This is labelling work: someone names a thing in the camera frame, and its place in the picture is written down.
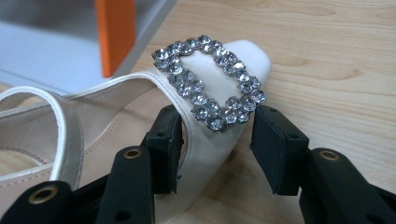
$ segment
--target table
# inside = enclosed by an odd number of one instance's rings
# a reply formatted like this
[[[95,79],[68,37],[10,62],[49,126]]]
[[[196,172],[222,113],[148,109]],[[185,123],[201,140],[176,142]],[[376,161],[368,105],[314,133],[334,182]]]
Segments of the table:
[[[179,0],[151,52],[201,34],[248,39],[273,63],[267,105],[396,193],[396,2]],[[252,122],[201,197],[175,223],[303,223],[298,197],[274,196],[248,148]]]

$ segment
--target screw hole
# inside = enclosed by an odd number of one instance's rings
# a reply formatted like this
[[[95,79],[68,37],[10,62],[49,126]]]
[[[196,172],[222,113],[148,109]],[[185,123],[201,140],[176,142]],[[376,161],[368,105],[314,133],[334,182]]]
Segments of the screw hole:
[[[383,224],[384,223],[384,220],[382,220],[381,217],[379,217],[378,215],[375,215],[375,214],[368,213],[368,214],[366,214],[366,218],[367,218],[367,220],[369,220],[370,222],[372,222],[374,224]]]
[[[134,158],[139,157],[141,154],[142,154],[142,152],[141,152],[140,150],[138,150],[138,149],[131,149],[131,150],[128,150],[128,151],[126,151],[126,152],[124,153],[124,157],[125,157],[126,159],[134,159]]]
[[[118,221],[118,222],[127,221],[129,218],[131,218],[131,216],[132,216],[131,212],[129,212],[129,211],[126,211],[126,210],[119,211],[116,214],[116,221]]]
[[[298,138],[298,135],[294,134],[294,133],[291,133],[291,134],[289,134],[289,137],[293,138],[293,139],[296,139],[296,138]]]
[[[49,201],[58,193],[58,188],[54,185],[46,186],[44,188],[36,190],[29,197],[29,203],[40,204]]]
[[[335,154],[335,153],[333,153],[331,151],[327,151],[327,150],[320,151],[319,155],[323,159],[326,159],[328,161],[338,161],[338,160],[340,160],[340,157],[337,154]]]

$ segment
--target orange panel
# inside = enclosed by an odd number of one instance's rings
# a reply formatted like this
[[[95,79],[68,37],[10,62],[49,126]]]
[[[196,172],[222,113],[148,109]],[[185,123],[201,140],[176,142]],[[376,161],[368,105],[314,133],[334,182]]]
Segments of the orange panel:
[[[103,77],[111,77],[134,45],[134,0],[95,0]]]

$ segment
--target rhinestone buckle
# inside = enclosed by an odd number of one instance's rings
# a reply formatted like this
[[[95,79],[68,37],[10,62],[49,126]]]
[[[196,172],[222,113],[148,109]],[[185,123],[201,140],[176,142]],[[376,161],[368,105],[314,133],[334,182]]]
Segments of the rhinestone buckle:
[[[180,60],[181,56],[191,55],[195,50],[211,55],[225,75],[238,81],[241,98],[231,96],[225,106],[220,106],[215,99],[206,96],[203,82],[185,68]],[[250,113],[266,100],[265,92],[260,90],[262,84],[248,73],[245,64],[218,40],[212,40],[207,35],[190,38],[185,42],[177,41],[166,49],[156,50],[151,56],[154,65],[168,74],[169,83],[175,87],[177,94],[190,99],[194,117],[214,132],[235,123],[246,123],[250,119]]]

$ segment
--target shoe strap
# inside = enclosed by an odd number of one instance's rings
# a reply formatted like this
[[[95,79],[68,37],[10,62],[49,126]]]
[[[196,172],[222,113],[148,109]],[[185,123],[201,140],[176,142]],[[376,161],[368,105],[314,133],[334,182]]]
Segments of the shoe strap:
[[[54,92],[22,86],[0,94],[0,111],[17,107],[32,96],[38,96],[49,104],[58,126],[56,155],[49,180],[62,180],[72,189],[77,189],[84,146],[79,118],[72,106]]]

